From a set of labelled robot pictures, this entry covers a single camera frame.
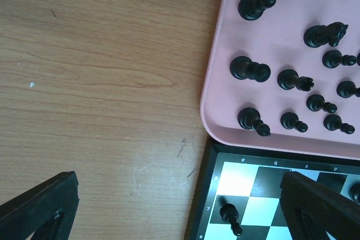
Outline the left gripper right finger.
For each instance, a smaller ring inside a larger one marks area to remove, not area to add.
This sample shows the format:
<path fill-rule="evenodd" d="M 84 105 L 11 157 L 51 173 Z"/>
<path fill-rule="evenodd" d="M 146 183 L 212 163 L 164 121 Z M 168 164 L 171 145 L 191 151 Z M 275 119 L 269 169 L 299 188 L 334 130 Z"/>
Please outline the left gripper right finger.
<path fill-rule="evenodd" d="M 284 173 L 280 188 L 292 239 L 359 239 L 359 204 L 349 194 L 345 197 L 297 171 Z"/>

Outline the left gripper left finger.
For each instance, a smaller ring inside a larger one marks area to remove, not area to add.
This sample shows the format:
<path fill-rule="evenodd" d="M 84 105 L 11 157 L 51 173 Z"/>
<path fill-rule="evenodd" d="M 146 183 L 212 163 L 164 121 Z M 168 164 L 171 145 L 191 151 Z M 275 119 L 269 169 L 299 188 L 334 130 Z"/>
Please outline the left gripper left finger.
<path fill-rule="evenodd" d="M 1 239 L 68 239 L 78 205 L 76 173 L 61 172 L 1 205 Z"/>

